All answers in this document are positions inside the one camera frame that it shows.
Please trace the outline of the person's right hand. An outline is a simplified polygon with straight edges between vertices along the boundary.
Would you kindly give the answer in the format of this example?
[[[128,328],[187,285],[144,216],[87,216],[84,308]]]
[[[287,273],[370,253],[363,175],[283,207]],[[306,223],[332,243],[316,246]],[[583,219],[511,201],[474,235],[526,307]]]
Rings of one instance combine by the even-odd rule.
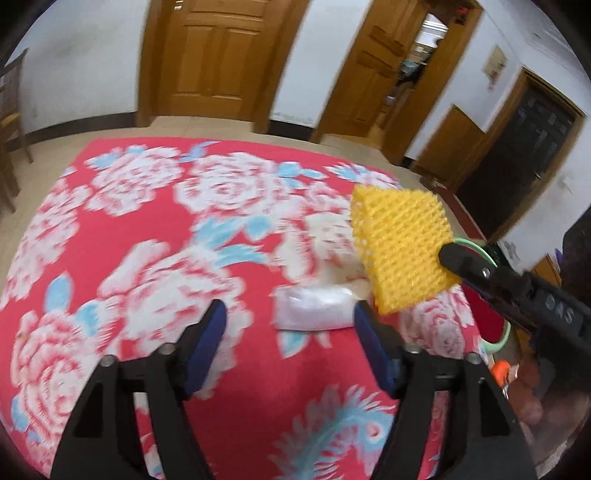
[[[507,397],[531,446],[568,440],[590,412],[590,394],[534,355],[520,360]]]

